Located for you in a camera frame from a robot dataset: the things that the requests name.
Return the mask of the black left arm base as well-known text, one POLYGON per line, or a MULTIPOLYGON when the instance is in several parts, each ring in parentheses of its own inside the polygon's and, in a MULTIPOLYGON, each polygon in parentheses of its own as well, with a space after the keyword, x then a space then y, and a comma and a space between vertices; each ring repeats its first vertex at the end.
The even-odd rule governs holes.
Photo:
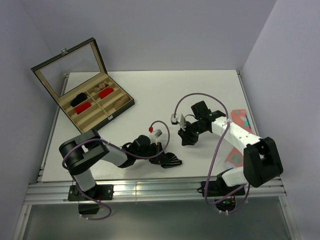
POLYGON ((71 185, 67 197, 68 202, 78 202, 78 212, 81 215, 95 215, 100 210, 100 203, 80 203, 84 201, 110 201, 113 199, 114 186, 112 184, 96 184, 92 189, 81 192, 77 184, 71 185))

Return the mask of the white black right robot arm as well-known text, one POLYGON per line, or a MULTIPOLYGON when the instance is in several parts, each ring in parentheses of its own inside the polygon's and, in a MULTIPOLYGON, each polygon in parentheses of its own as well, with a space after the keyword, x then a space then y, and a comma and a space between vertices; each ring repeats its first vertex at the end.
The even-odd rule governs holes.
POLYGON ((234 186, 250 184, 258 188, 275 177, 284 169, 275 141, 261 138, 241 128, 227 119, 220 110, 211 111, 204 101, 191 107, 196 121, 190 123, 182 114, 171 117, 174 125, 179 125, 178 135, 183 146, 193 146, 199 135, 210 132, 228 141, 243 156, 241 167, 230 168, 217 176, 216 189, 222 195, 229 194, 234 186))

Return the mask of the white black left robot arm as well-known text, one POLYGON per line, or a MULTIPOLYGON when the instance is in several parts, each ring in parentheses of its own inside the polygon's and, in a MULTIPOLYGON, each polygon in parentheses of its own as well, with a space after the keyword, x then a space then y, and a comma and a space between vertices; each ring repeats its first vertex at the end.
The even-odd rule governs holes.
POLYGON ((133 142, 117 147, 103 142, 96 130, 90 130, 62 143, 59 152, 63 157, 62 166, 75 179, 79 194, 86 200, 95 198, 98 193, 91 167, 100 160, 123 169, 132 166, 136 160, 147 159, 151 164, 167 167, 175 159, 173 153, 163 151, 156 135, 140 135, 133 142))

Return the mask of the tan ribbed sock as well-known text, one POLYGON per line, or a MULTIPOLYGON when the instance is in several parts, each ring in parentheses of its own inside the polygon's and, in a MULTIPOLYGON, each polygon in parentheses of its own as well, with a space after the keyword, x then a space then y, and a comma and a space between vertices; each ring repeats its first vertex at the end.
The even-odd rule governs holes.
POLYGON ((120 109, 123 105, 130 101, 130 98, 127 95, 123 95, 113 106, 115 110, 120 109))

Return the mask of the black white striped sock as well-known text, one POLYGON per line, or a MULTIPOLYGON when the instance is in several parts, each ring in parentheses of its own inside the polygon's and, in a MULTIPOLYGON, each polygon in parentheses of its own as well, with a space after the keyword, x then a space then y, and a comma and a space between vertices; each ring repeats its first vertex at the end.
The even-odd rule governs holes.
POLYGON ((172 153, 168 152, 165 154, 165 161, 161 164, 161 167, 164 169, 178 167, 183 164, 183 161, 178 159, 178 157, 172 153))

